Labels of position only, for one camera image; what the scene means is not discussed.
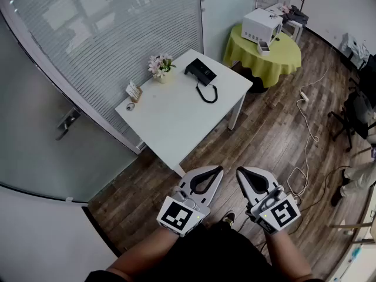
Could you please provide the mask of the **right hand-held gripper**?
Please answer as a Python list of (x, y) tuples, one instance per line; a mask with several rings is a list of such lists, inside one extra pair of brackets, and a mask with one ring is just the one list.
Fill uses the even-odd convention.
[[(258, 167), (238, 167), (236, 178), (243, 196), (252, 206), (250, 214), (254, 222), (268, 234), (276, 234), (300, 217), (295, 199), (284, 192), (283, 186), (278, 186), (270, 172)], [(259, 202), (258, 195), (264, 193), (270, 194)]]

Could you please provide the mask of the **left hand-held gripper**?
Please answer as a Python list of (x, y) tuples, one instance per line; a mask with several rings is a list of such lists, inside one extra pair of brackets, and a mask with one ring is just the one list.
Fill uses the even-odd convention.
[(167, 196), (157, 222), (180, 237), (186, 236), (210, 214), (208, 205), (223, 178), (220, 165), (203, 166), (187, 172)]

